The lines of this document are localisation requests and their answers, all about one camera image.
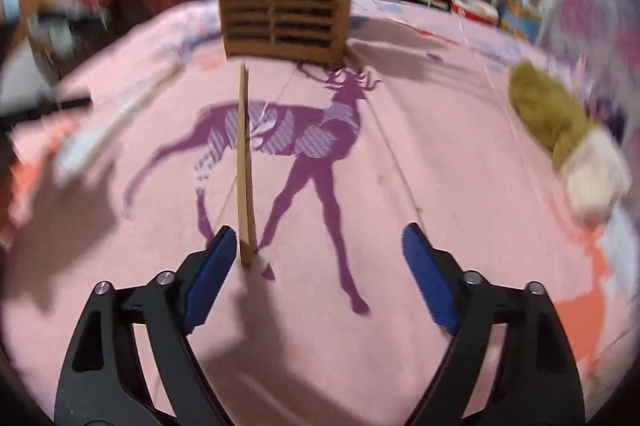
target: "wooden stick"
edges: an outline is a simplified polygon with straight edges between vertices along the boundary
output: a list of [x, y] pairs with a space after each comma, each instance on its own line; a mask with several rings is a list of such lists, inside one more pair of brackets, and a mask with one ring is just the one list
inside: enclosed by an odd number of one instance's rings
[[255, 238], [254, 192], [251, 177], [251, 149], [247, 131], [249, 115], [249, 70], [240, 67], [240, 93], [238, 96], [238, 233], [240, 262], [251, 267], [257, 249]]

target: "deer print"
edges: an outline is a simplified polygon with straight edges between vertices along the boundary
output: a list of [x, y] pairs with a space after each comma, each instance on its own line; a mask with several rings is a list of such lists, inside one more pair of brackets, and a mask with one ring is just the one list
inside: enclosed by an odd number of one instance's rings
[[[367, 314], [369, 306], [358, 293], [349, 268], [332, 168], [335, 161], [347, 157], [360, 133], [357, 101], [365, 99], [365, 93], [371, 92], [379, 81], [371, 82], [369, 76], [351, 71], [347, 67], [328, 72], [326, 80], [311, 74], [304, 64], [299, 64], [298, 69], [307, 78], [321, 82], [335, 94], [331, 105], [325, 109], [264, 101], [249, 102], [249, 138], [252, 149], [271, 155], [295, 157], [284, 188], [273, 201], [258, 243], [258, 251], [272, 243], [278, 223], [290, 208], [293, 197], [312, 180], [322, 204], [324, 223], [337, 255], [340, 287], [349, 295], [353, 311]], [[204, 183], [225, 150], [236, 148], [237, 142], [237, 102], [206, 107], [187, 136], [178, 142], [161, 146], [131, 180], [124, 195], [126, 213], [132, 209], [143, 180], [159, 162], [175, 153], [204, 148], [204, 156], [195, 166], [196, 207], [198, 229], [207, 241], [211, 240], [214, 233], [204, 204]], [[274, 279], [271, 265], [267, 265], [263, 275]]]
[[602, 283], [611, 275], [607, 259], [598, 245], [602, 229], [574, 230], [560, 215], [553, 197], [547, 203], [564, 236], [574, 244], [582, 246], [591, 260], [591, 290], [572, 300], [554, 303], [566, 330], [576, 361], [585, 359], [587, 373], [596, 361], [598, 342], [604, 329], [606, 300]]

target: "pink bedsheet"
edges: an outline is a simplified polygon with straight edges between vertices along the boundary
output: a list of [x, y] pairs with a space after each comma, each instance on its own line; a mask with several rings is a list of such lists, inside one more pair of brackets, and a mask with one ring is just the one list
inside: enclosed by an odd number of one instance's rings
[[[412, 221], [464, 269], [492, 283], [545, 284], [593, 411], [632, 355], [638, 240], [622, 209], [591, 236], [572, 228], [550, 159], [510, 107], [522, 58], [578, 88], [568, 69], [493, 29], [434, 10], [355, 0], [352, 63], [247, 58], [255, 220], [273, 280], [234, 266], [207, 323], [190, 336], [240, 426], [401, 425], [449, 337], [434, 325], [401, 254]], [[237, 228], [239, 64], [226, 60], [216, 2], [188, 4], [132, 31], [78, 70], [99, 130], [176, 61], [167, 85], [61, 193], [42, 168], [62, 118], [20, 130], [25, 164], [2, 319], [17, 370], [52, 413], [68, 340], [95, 283], [146, 283]], [[327, 80], [334, 81], [333, 89]], [[144, 330], [156, 405], [170, 406]], [[501, 330], [468, 412], [491, 388]]]

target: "purple deer pattern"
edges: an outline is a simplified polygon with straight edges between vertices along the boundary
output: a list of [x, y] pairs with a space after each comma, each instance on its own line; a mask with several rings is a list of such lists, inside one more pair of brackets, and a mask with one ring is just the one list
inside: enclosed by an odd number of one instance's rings
[[[368, 75], [351, 71], [345, 66], [326, 73], [326, 80], [311, 74], [304, 64], [299, 64], [298, 69], [309, 79], [335, 91], [335, 94], [331, 105], [324, 109], [249, 101], [251, 148], [271, 155], [295, 157], [285, 186], [273, 201], [258, 243], [258, 252], [273, 241], [278, 223], [290, 208], [293, 197], [309, 180], [313, 180], [322, 204], [324, 223], [335, 247], [340, 286], [349, 295], [352, 310], [364, 315], [369, 313], [369, 306], [358, 293], [349, 268], [332, 167], [335, 161], [347, 157], [360, 133], [357, 101], [365, 99], [365, 93], [371, 92], [380, 81], [371, 82]], [[175, 153], [202, 147], [205, 148], [205, 154], [195, 166], [196, 206], [198, 229], [207, 242], [210, 241], [214, 232], [206, 212], [204, 185], [225, 150], [235, 149], [237, 142], [237, 102], [205, 107], [188, 135], [177, 142], [160, 146], [131, 180], [124, 194], [126, 214], [132, 209], [143, 180], [159, 162]], [[275, 278], [271, 265], [267, 265], [262, 275], [271, 280]]]

